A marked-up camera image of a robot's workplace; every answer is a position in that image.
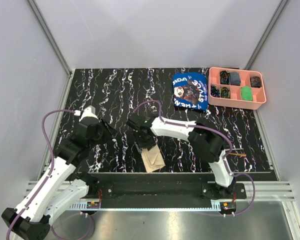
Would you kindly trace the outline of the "beige cloth napkin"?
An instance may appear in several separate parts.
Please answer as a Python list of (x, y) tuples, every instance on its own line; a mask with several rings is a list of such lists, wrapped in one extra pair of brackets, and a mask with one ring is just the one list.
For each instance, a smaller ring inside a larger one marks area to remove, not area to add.
[(166, 165), (158, 145), (153, 146), (150, 150), (143, 148), (141, 157), (147, 173), (157, 171)]

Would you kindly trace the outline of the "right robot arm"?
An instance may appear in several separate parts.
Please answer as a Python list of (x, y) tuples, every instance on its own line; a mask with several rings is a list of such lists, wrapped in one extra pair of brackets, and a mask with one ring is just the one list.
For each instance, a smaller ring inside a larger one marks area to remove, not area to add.
[(208, 163), (217, 184), (218, 195), (229, 198), (235, 192), (235, 178), (231, 172), (226, 150), (227, 137), (199, 121), (172, 120), (160, 116), (144, 117), (136, 113), (129, 115), (127, 125), (132, 128), (136, 145), (144, 163), (153, 165), (162, 160), (155, 137), (170, 137), (188, 142), (195, 157)]

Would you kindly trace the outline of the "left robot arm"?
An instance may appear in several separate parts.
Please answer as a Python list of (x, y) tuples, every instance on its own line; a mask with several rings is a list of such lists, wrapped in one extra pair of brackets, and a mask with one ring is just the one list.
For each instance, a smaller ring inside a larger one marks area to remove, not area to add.
[(27, 197), (15, 208), (3, 211), (1, 217), (8, 231), (24, 240), (43, 240), (53, 222), (72, 203), (97, 195), (99, 180), (88, 172), (77, 174), (62, 193), (56, 192), (95, 146), (108, 143), (116, 134), (102, 118), (83, 117), (69, 137), (62, 140), (56, 157)]

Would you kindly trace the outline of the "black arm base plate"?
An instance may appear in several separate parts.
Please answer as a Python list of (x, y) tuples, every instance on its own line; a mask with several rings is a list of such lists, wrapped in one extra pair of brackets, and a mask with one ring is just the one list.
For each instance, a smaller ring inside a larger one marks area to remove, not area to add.
[(101, 197), (102, 209), (198, 211), (213, 201), (245, 200), (242, 183), (218, 187), (212, 173), (92, 173), (85, 199)]

